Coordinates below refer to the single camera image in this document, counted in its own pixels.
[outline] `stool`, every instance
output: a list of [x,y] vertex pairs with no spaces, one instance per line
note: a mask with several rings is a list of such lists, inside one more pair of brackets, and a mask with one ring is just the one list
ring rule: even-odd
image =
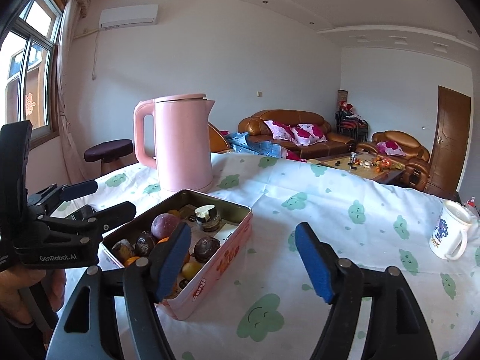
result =
[[103,142],[85,150],[83,158],[87,162],[102,160],[100,175],[119,170],[124,167],[120,157],[134,152],[134,144],[130,139],[117,139]]

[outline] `human hand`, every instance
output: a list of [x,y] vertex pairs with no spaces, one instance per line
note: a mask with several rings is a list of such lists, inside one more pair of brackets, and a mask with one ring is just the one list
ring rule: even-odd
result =
[[[8,318],[19,323],[24,325],[31,323],[32,317],[20,298],[18,290],[31,287],[44,277],[45,270],[27,269],[21,264],[0,272],[0,310]],[[66,281],[65,270],[53,271],[51,289],[46,295],[54,311],[60,310],[63,306]]]

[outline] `coffee table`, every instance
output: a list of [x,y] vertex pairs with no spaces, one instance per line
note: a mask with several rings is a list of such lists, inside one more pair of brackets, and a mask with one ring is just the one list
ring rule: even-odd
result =
[[[376,155],[372,155],[369,153],[362,152],[357,154],[357,158],[362,160],[373,160]],[[348,163],[350,162],[350,153],[348,154],[338,154],[338,155],[331,155],[329,157],[322,157],[322,158],[315,158],[312,160],[308,160],[307,162],[311,164],[320,164],[325,167],[336,168],[341,170],[346,170],[353,175],[360,176],[364,179],[376,181],[379,184],[396,184],[396,182],[400,179],[402,173],[405,171],[403,169],[387,169],[381,173],[377,173],[374,167],[370,169],[365,168],[363,166],[357,166],[357,169],[351,169]]]

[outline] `wooden door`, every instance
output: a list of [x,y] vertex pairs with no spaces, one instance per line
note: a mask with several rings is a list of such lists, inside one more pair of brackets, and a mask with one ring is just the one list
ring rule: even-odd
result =
[[455,194],[462,174],[470,134],[471,100],[464,94],[438,87],[435,143],[430,160],[430,193]]

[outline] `blue gripper pad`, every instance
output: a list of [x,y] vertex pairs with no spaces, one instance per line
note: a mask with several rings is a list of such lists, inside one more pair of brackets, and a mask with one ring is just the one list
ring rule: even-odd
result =
[[332,262],[324,260],[329,256],[322,253],[322,245],[308,223],[300,223],[295,228],[295,245],[315,293],[331,304],[335,296],[332,289]]
[[164,299],[165,296],[172,293],[172,288],[177,280],[178,273],[182,269],[183,260],[188,252],[191,243],[191,230],[190,226],[183,223],[183,227],[180,230],[180,234],[176,239],[174,231],[172,237],[166,242],[165,247],[170,248],[168,245],[173,242],[168,256],[165,258],[163,265],[160,267],[158,273],[158,285],[155,292],[158,299]]

